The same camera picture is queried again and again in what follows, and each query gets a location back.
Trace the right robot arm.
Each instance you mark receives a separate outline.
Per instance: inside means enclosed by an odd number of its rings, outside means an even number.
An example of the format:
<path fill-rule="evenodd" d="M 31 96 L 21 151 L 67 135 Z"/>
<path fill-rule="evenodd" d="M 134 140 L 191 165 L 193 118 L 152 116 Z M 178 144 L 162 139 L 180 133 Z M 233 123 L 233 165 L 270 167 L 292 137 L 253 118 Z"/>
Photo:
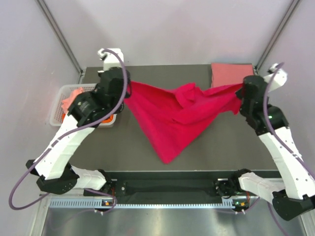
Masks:
<path fill-rule="evenodd" d="M 241 169 L 230 178 L 230 190 L 237 195 L 245 191 L 270 203 L 286 221 L 315 208 L 315 178 L 293 141 L 288 122 L 281 109 L 268 104 L 268 79 L 246 76 L 236 95 L 241 100 L 240 113 L 266 146 L 283 180 L 276 184 L 254 172 Z"/>

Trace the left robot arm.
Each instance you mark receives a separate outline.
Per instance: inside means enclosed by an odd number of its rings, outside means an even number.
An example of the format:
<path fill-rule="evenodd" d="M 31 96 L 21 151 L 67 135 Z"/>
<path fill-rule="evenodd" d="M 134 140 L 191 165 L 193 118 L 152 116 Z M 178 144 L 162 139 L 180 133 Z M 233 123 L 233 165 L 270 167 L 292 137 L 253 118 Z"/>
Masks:
<path fill-rule="evenodd" d="M 81 143 L 102 121 L 120 113 L 124 99 L 131 96 L 130 73 L 120 67 L 100 71 L 100 82 L 95 88 L 75 97 L 68 108 L 55 139 L 48 146 L 43 158 L 26 163 L 35 168 L 36 182 L 43 192 L 64 194 L 71 189 L 92 189 L 101 195 L 111 191 L 112 184 L 104 170 L 86 170 L 74 167 L 70 159 Z"/>

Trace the magenta t shirt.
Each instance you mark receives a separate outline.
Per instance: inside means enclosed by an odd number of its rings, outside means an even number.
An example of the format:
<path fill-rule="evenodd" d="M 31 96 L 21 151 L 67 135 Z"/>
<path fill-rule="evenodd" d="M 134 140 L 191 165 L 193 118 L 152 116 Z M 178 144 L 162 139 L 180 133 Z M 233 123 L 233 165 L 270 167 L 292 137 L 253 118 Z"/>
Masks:
<path fill-rule="evenodd" d="M 202 90 L 194 83 L 166 90 L 131 82 L 125 104 L 135 116 L 158 157 L 172 162 L 221 113 L 239 112 L 241 84 Z"/>

